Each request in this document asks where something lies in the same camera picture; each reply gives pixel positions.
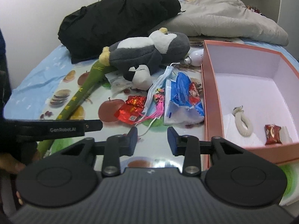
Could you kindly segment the person hand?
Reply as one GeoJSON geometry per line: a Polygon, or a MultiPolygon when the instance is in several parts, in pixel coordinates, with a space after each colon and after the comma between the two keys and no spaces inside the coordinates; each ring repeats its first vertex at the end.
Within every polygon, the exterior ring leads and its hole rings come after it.
{"type": "MultiPolygon", "coordinates": [[[[31,162],[38,161],[40,159],[41,154],[38,150],[36,150],[31,162]]],[[[11,154],[1,154],[1,169],[16,175],[24,168],[26,168],[26,165],[16,160],[11,154]]],[[[23,200],[21,199],[19,192],[16,192],[16,196],[19,204],[23,205],[23,200]]]]}

